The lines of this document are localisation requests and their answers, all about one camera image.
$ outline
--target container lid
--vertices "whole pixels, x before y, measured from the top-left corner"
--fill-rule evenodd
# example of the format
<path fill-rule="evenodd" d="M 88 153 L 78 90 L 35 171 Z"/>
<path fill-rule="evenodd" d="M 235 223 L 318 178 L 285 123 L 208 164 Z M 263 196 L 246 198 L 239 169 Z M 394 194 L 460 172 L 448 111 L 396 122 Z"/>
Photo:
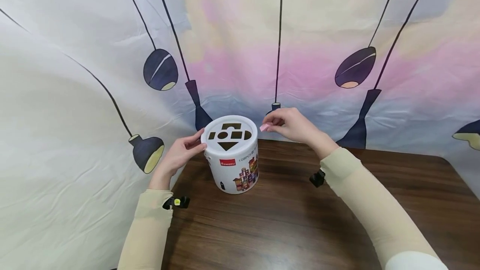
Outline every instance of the container lid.
<path fill-rule="evenodd" d="M 255 143 L 257 135 L 257 127 L 249 118 L 229 115 L 210 122 L 200 141 L 207 144 L 208 153 L 231 156 Z"/>

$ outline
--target pink block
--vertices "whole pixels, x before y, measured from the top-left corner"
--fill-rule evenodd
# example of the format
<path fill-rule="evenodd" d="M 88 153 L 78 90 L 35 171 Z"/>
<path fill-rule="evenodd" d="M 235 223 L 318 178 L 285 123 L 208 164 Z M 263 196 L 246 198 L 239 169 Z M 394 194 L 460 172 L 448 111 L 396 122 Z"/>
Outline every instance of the pink block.
<path fill-rule="evenodd" d="M 265 124 L 262 124 L 262 126 L 260 127 L 260 131 L 266 131 L 267 128 L 271 127 L 273 125 L 272 122 L 267 122 Z"/>

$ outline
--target circle-shaped hole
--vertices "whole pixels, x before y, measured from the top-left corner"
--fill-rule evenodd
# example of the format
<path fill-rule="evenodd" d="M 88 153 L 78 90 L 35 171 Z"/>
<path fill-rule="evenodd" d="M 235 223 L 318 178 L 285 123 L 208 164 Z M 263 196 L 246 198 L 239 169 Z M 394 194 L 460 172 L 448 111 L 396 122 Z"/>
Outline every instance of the circle-shaped hole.
<path fill-rule="evenodd" d="M 219 139 L 224 139 L 224 138 L 228 137 L 228 133 L 222 131 L 222 132 L 219 133 L 217 136 L 218 136 Z"/>

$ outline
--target pendant lamp illustration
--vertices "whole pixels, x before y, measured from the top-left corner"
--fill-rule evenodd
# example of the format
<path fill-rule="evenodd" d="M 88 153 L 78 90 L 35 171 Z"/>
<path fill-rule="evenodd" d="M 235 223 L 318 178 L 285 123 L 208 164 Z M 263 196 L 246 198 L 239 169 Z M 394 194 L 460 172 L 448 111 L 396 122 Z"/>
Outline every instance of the pendant lamp illustration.
<path fill-rule="evenodd" d="M 200 130 L 200 129 L 206 127 L 207 124 L 212 122 L 212 118 L 208 115 L 208 113 L 205 111 L 205 109 L 203 109 L 203 107 L 200 105 L 200 96 L 198 94 L 197 83 L 196 83 L 195 80 L 190 80 L 190 76 L 189 76 L 188 70 L 187 70 L 187 65 L 185 64 L 185 59 L 183 58 L 183 53 L 182 53 L 182 50 L 181 50 L 181 47 L 180 47 L 179 38 L 178 38 L 177 32 L 175 30 L 175 25 L 173 24 L 170 13 L 168 12 L 167 3 L 165 2 L 165 0 L 162 0 L 162 3 L 163 3 L 163 7 L 165 8 L 165 13 L 167 14 L 168 21 L 170 22 L 170 26 L 172 28 L 173 35 L 174 35 L 175 40 L 177 42 L 177 47 L 179 49 L 180 58 L 181 58 L 181 61 L 182 61 L 182 64 L 183 64 L 183 68 L 185 69 L 185 75 L 187 77 L 187 82 L 185 83 L 185 86 L 187 87 L 187 90 L 190 94 L 190 97 L 192 97 L 193 103 L 195 104 L 195 128 L 197 130 Z M 175 78 L 175 83 L 176 83 L 176 79 L 178 78 L 178 74 L 177 74 L 176 77 L 173 74 L 173 71 L 172 71 L 172 74 L 164 74 L 165 71 L 169 71 L 169 69 L 173 68 L 173 65 L 175 65 L 175 62 L 173 61 L 173 58 L 171 56 L 165 55 L 166 53 L 167 52 L 158 53 L 157 57 L 152 57 L 152 55 L 153 55 L 153 53 L 152 53 L 149 56 L 149 58 L 152 57 L 152 59 L 155 59 L 155 60 L 154 60 L 154 62 L 151 62 L 152 67 L 149 68 L 148 73 L 152 73 L 152 79 L 155 80 L 155 72 L 158 71 L 157 69 L 160 69 L 161 77 L 158 80 L 167 83 L 172 78 Z"/>
<path fill-rule="evenodd" d="M 468 123 L 452 135 L 457 140 L 468 141 L 471 148 L 480 150 L 480 120 Z"/>
<path fill-rule="evenodd" d="M 392 51 L 397 44 L 398 38 L 400 37 L 400 34 L 402 33 L 405 26 L 407 26 L 408 21 L 410 20 L 410 17 L 413 14 L 413 11 L 419 1 L 420 0 L 415 1 L 412 8 L 410 9 L 410 12 L 407 15 L 407 18 L 405 19 L 403 25 L 400 27 L 400 30 L 395 36 L 392 46 L 390 47 L 388 54 L 385 58 L 385 62 L 383 62 L 382 70 L 378 75 L 375 86 L 373 87 L 373 89 L 367 91 L 367 96 L 365 97 L 363 105 L 360 109 L 359 118 L 350 128 L 350 130 L 347 131 L 347 134 L 345 134 L 343 138 L 337 141 L 338 145 L 342 147 L 355 147 L 361 149 L 366 148 L 367 128 L 365 124 L 365 117 L 370 108 L 372 107 L 373 103 L 375 103 L 376 99 L 380 95 L 380 92 L 382 92 L 382 90 L 378 89 L 378 84 L 380 83 Z M 373 65 L 375 64 L 376 49 L 371 45 L 389 2 L 390 0 L 387 0 L 385 8 L 382 12 L 382 16 L 380 17 L 380 21 L 377 25 L 377 28 L 375 29 L 375 32 L 373 33 L 372 39 L 370 40 L 369 46 L 353 53 L 351 56 L 345 59 L 345 61 L 338 68 L 337 73 L 335 74 L 335 83 L 339 87 L 343 87 L 346 89 L 357 87 L 359 84 L 363 83 L 363 81 L 372 71 Z"/>
<path fill-rule="evenodd" d="M 4 15 L 6 15 L 6 17 L 8 17 L 11 21 L 13 21 L 16 25 L 18 25 L 19 27 L 21 27 L 25 31 L 29 32 L 27 29 L 25 29 L 25 27 L 21 26 L 19 23 L 17 23 L 15 20 L 13 20 L 1 8 L 0 8 L 0 12 L 3 13 Z M 155 168 L 158 161 L 162 157 L 163 150 L 165 148 L 165 146 L 163 144 L 163 140 L 161 138 L 158 138 L 158 137 L 150 137 L 146 140 L 142 140 L 140 135 L 132 135 L 132 132 L 130 132 L 130 129 L 128 128 L 127 123 L 125 122 L 125 119 L 123 118 L 123 115 L 120 112 L 120 108 L 117 105 L 116 100 L 114 99 L 112 93 L 110 93 L 110 91 L 107 89 L 107 87 L 102 83 L 102 81 L 99 80 L 84 65 L 82 65 L 78 61 L 76 61 L 76 59 L 67 55 L 65 52 L 62 52 L 62 53 L 67 58 L 71 59 L 73 62 L 75 62 L 77 65 L 79 65 L 86 72 L 88 72 L 102 86 L 102 88 L 105 90 L 107 95 L 110 97 L 110 100 L 112 101 L 113 106 L 115 107 L 115 110 L 117 110 L 117 113 L 120 117 L 120 121 L 122 122 L 123 127 L 125 127 L 125 130 L 130 135 L 129 143 L 133 145 L 133 159 L 135 160 L 135 163 L 146 174 L 152 172 L 152 170 Z"/>
<path fill-rule="evenodd" d="M 157 49 L 136 1 L 132 0 L 132 2 L 135 5 L 154 49 L 143 65 L 143 78 L 152 89 L 158 91 L 170 90 L 177 84 L 179 78 L 177 64 L 169 52 L 165 49 Z"/>
<path fill-rule="evenodd" d="M 279 17 L 279 23 L 278 23 L 277 78 L 275 79 L 275 102 L 272 103 L 272 109 L 267 113 L 267 115 L 281 107 L 280 102 L 277 102 L 277 94 L 278 94 L 278 72 L 279 72 L 279 66 L 280 66 L 280 45 L 282 41 L 282 5 L 283 5 L 283 0 L 280 0 L 280 17 Z"/>

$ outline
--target hanging cord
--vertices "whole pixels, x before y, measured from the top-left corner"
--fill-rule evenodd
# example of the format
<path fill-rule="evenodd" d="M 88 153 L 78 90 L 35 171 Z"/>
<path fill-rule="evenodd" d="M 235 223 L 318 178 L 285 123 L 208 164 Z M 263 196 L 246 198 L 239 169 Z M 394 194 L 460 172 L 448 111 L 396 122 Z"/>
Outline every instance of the hanging cord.
<path fill-rule="evenodd" d="M 372 45 L 372 42 L 373 42 L 373 38 L 375 38 L 375 35 L 377 33 L 377 30 L 378 28 L 380 27 L 380 23 L 382 23 L 382 19 L 383 19 L 383 15 L 385 15 L 385 11 L 387 10 L 387 7 L 388 7 L 388 3 L 390 2 L 390 0 L 387 0 L 387 3 L 385 4 L 385 8 L 383 8 L 383 12 L 382 12 L 382 15 L 380 17 L 380 20 L 378 21 L 378 24 L 377 24 L 377 28 L 375 29 L 375 32 L 373 33 L 373 36 L 372 36 L 372 39 L 370 40 L 370 43 L 368 43 L 368 46 L 370 47 L 370 45 Z"/>
<path fill-rule="evenodd" d="M 77 62 L 74 58 L 72 58 L 71 56 L 67 55 L 66 53 L 64 53 L 64 55 L 66 55 L 69 59 L 71 59 L 73 62 L 76 62 L 80 67 L 82 67 L 83 69 L 85 69 L 91 76 L 93 76 L 93 78 L 95 78 L 96 81 L 98 81 L 99 84 L 101 84 L 101 86 L 103 87 L 103 89 L 105 90 L 105 92 L 107 92 L 108 96 L 110 96 L 110 99 L 112 100 L 113 102 L 113 105 L 115 106 L 115 109 L 117 110 L 117 113 L 119 114 L 119 117 L 120 117 L 120 120 L 121 122 L 123 123 L 123 126 L 125 127 L 125 129 L 127 130 L 127 133 L 130 135 L 130 137 L 132 137 L 132 133 L 130 132 L 129 128 L 127 127 L 127 124 L 125 122 L 125 120 L 123 119 L 123 115 L 121 114 L 120 112 L 120 108 L 119 106 L 117 105 L 117 102 L 115 101 L 114 97 L 112 96 L 112 94 L 110 93 L 110 91 L 107 89 L 107 87 L 105 87 L 105 85 L 91 72 L 89 71 L 84 65 L 80 64 L 79 62 Z"/>
<path fill-rule="evenodd" d="M 143 19 L 142 13 L 140 13 L 140 9 L 138 8 L 138 5 L 135 2 L 135 0 L 132 0 L 132 1 L 133 1 L 133 4 L 135 5 L 135 8 L 137 9 L 138 14 L 140 15 L 140 18 L 142 19 L 143 26 L 145 26 L 145 30 L 147 31 L 148 37 L 152 41 L 153 49 L 156 50 L 157 47 L 155 47 L 155 42 L 153 42 L 153 38 L 152 38 L 150 32 L 148 31 L 148 27 L 147 27 L 147 24 L 145 23 L 145 20 Z"/>
<path fill-rule="evenodd" d="M 275 80 L 275 102 L 277 102 L 278 72 L 280 68 L 280 44 L 282 40 L 282 6 L 283 6 L 283 0 L 280 0 L 280 17 L 279 17 L 279 23 L 278 23 L 277 79 Z"/>
<path fill-rule="evenodd" d="M 177 41 L 177 46 L 179 48 L 180 58 L 181 58 L 181 62 L 183 63 L 183 68 L 185 69 L 185 74 L 187 76 L 187 81 L 190 81 L 190 77 L 189 77 L 188 71 L 187 71 L 187 66 L 185 64 L 185 59 L 183 58 L 183 53 L 181 52 L 179 37 L 177 36 L 177 32 L 175 31 L 175 27 L 173 25 L 172 18 L 170 17 L 170 13 L 168 13 L 167 3 L 165 2 L 165 0 L 162 0 L 162 2 L 163 2 L 163 7 L 165 8 L 165 12 L 167 13 L 168 21 L 170 21 L 170 26 L 172 27 L 173 35 L 175 36 L 175 40 Z"/>
<path fill-rule="evenodd" d="M 23 30 L 25 30 L 26 32 L 30 33 L 25 27 L 21 26 L 20 24 L 18 24 L 17 21 L 13 20 L 12 17 L 10 17 L 7 13 L 5 13 L 1 8 L 0 8 L 0 12 L 2 12 L 4 15 L 6 15 L 7 18 L 9 18 L 11 21 L 13 21 L 13 23 L 15 23 L 16 25 L 18 25 L 20 28 L 22 28 Z M 105 85 L 92 73 L 90 72 L 87 68 L 85 68 L 85 66 L 83 66 L 82 64 L 80 64 L 79 62 L 77 62 L 75 59 L 73 59 L 71 56 L 67 55 L 65 52 L 62 52 L 63 55 L 65 55 L 67 58 L 71 59 L 73 62 L 76 62 L 80 67 L 82 67 L 83 69 L 85 69 L 91 76 L 93 76 L 93 78 L 95 78 L 96 81 L 98 81 L 98 83 L 103 87 L 103 89 L 107 92 L 108 96 L 110 97 L 111 101 L 113 102 L 113 105 L 115 106 L 115 109 L 117 110 L 117 113 L 119 114 L 119 117 L 120 117 L 120 120 L 121 122 L 123 123 L 123 126 L 125 127 L 125 129 L 127 130 L 127 133 L 130 135 L 130 137 L 132 137 L 132 133 L 130 132 L 129 128 L 127 127 L 127 124 L 125 122 L 125 120 L 123 119 L 123 115 L 121 114 L 120 112 L 120 108 L 119 106 L 117 105 L 117 102 L 115 101 L 114 97 L 112 96 L 112 94 L 110 93 L 110 91 L 107 89 L 107 87 L 105 87 Z"/>
<path fill-rule="evenodd" d="M 407 26 L 407 23 L 408 23 L 408 21 L 410 20 L 410 17 L 411 17 L 411 15 L 412 15 L 412 13 L 413 13 L 413 10 L 415 9 L 415 7 L 417 6 L 417 3 L 418 3 L 419 1 L 420 1 L 420 0 L 416 0 L 416 1 L 415 1 L 415 3 L 413 4 L 413 7 L 412 7 L 411 10 L 410 10 L 410 13 L 408 13 L 407 18 L 405 19 L 405 22 L 403 23 L 402 27 L 401 27 L 400 30 L 398 31 L 397 36 L 395 37 L 395 40 L 393 41 L 392 47 L 390 47 L 390 50 L 388 51 L 387 57 L 386 57 L 386 59 L 385 59 L 385 62 L 383 63 L 382 70 L 380 71 L 380 74 L 378 75 L 377 83 L 375 84 L 375 87 L 373 88 L 374 90 L 377 89 L 378 83 L 380 82 L 380 78 L 382 78 L 383 71 L 385 70 L 385 67 L 387 66 L 388 59 L 390 58 L 390 55 L 392 54 L 392 51 L 393 51 L 393 49 L 394 49 L 394 47 L 395 47 L 395 44 L 397 43 L 398 38 L 400 37 L 400 34 L 402 33 L 402 30 L 405 28 L 405 26 Z"/>

